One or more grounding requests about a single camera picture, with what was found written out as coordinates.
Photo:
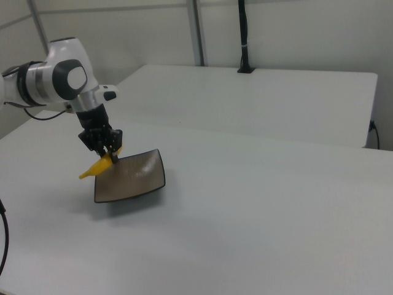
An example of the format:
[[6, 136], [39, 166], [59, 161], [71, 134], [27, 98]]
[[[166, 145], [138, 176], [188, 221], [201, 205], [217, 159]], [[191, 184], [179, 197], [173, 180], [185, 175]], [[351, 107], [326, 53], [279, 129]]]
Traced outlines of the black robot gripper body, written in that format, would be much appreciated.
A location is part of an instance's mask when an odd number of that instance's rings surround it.
[[118, 151], [122, 147], [123, 132], [113, 129], [103, 104], [89, 111], [76, 112], [84, 129], [78, 137], [90, 151], [105, 148], [107, 152]]

